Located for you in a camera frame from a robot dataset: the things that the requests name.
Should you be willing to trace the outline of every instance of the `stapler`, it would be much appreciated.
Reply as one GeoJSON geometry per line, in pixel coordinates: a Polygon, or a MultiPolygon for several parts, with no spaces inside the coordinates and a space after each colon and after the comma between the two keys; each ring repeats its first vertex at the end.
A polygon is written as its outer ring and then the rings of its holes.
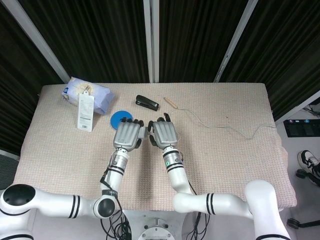
{"type": "Polygon", "coordinates": [[[145,96],[137,95],[135,98],[135,104],[145,107],[147,109],[151,109],[153,111],[157,111],[159,108],[159,103],[146,98],[145,96]]]}

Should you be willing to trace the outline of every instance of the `blue plastic lid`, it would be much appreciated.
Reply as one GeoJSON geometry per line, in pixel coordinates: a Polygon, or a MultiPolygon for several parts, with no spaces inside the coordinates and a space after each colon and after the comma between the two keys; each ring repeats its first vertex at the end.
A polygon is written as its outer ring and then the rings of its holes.
{"type": "Polygon", "coordinates": [[[111,126],[117,130],[118,129],[118,125],[121,122],[121,119],[123,118],[127,118],[127,119],[132,119],[132,115],[130,114],[130,112],[127,111],[117,111],[115,114],[112,115],[111,119],[110,119],[110,123],[111,126]]]}

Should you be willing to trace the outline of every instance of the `sneaker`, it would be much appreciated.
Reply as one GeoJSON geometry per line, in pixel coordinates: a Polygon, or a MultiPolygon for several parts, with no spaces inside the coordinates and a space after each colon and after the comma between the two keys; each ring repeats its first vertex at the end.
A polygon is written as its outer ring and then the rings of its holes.
{"type": "Polygon", "coordinates": [[[298,163],[307,173],[313,174],[320,179],[320,160],[317,159],[310,151],[303,150],[298,153],[298,163]]]}

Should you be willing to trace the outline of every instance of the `black stripe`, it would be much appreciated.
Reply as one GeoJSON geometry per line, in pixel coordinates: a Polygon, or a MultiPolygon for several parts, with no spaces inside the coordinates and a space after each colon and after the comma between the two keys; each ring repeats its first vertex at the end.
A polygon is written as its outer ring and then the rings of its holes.
{"type": "Polygon", "coordinates": [[[213,199],[214,199],[214,193],[211,194],[210,202],[211,202],[211,212],[212,212],[212,214],[216,215],[215,211],[214,211],[214,201],[213,201],[213,199]]]}
{"type": "Polygon", "coordinates": [[[255,240],[262,240],[262,239],[268,239],[268,238],[278,238],[278,239],[290,240],[290,238],[288,238],[286,236],[279,235],[279,234],[262,235],[262,236],[258,236],[255,240]]]}
{"type": "Polygon", "coordinates": [[[210,193],[208,193],[206,195],[206,210],[208,211],[208,214],[211,214],[211,212],[209,210],[209,195],[210,195],[210,193]]]}
{"type": "Polygon", "coordinates": [[[173,170],[173,169],[179,169],[179,168],[184,168],[184,166],[175,166],[175,167],[173,167],[173,168],[170,168],[170,169],[167,170],[166,172],[168,173],[168,172],[170,172],[170,171],[173,170]]]}
{"type": "Polygon", "coordinates": [[[111,165],[110,167],[113,167],[113,168],[116,168],[116,169],[120,169],[120,170],[122,170],[123,172],[125,172],[125,170],[124,170],[122,167],[114,166],[114,165],[111,165]]]}
{"type": "Polygon", "coordinates": [[[166,169],[170,168],[171,166],[174,166],[174,165],[183,165],[182,162],[177,162],[177,163],[173,163],[169,166],[166,167],[166,169]]]}
{"type": "Polygon", "coordinates": [[[0,240],[10,240],[10,239],[20,239],[20,238],[34,240],[34,237],[29,234],[17,234],[17,235],[7,236],[7,237],[2,238],[0,240]]]}
{"type": "Polygon", "coordinates": [[[168,151],[163,155],[163,157],[167,156],[168,154],[173,154],[173,153],[177,153],[178,154],[179,151],[177,151],[177,150],[168,151]]]}
{"type": "Polygon", "coordinates": [[[78,203],[76,205],[76,211],[75,211],[73,219],[75,219],[78,216],[79,207],[80,207],[80,196],[77,196],[77,197],[78,197],[78,203]]]}
{"type": "Polygon", "coordinates": [[[20,216],[20,215],[22,215],[22,214],[25,214],[25,213],[29,212],[29,210],[27,210],[27,211],[24,211],[24,212],[22,212],[22,213],[11,214],[11,213],[7,213],[7,212],[3,211],[1,208],[0,208],[0,211],[1,211],[3,214],[8,215],[8,216],[20,216]]]}
{"type": "Polygon", "coordinates": [[[73,195],[73,204],[72,204],[71,213],[70,213],[68,219],[70,219],[72,217],[72,214],[74,214],[75,204],[76,204],[76,196],[73,195]]]}
{"type": "Polygon", "coordinates": [[[124,175],[122,172],[118,171],[118,170],[115,170],[115,169],[112,169],[112,168],[108,168],[107,169],[108,171],[113,171],[113,172],[116,172],[118,174],[121,174],[122,176],[124,175]]]}

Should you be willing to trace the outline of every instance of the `price tag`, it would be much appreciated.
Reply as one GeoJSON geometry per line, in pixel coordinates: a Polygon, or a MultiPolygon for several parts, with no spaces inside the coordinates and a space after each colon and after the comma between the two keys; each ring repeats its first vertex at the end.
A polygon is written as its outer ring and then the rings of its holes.
{"type": "Polygon", "coordinates": [[[83,131],[91,132],[94,118],[95,97],[90,96],[88,91],[79,94],[78,104],[78,122],[77,128],[83,131]]]}

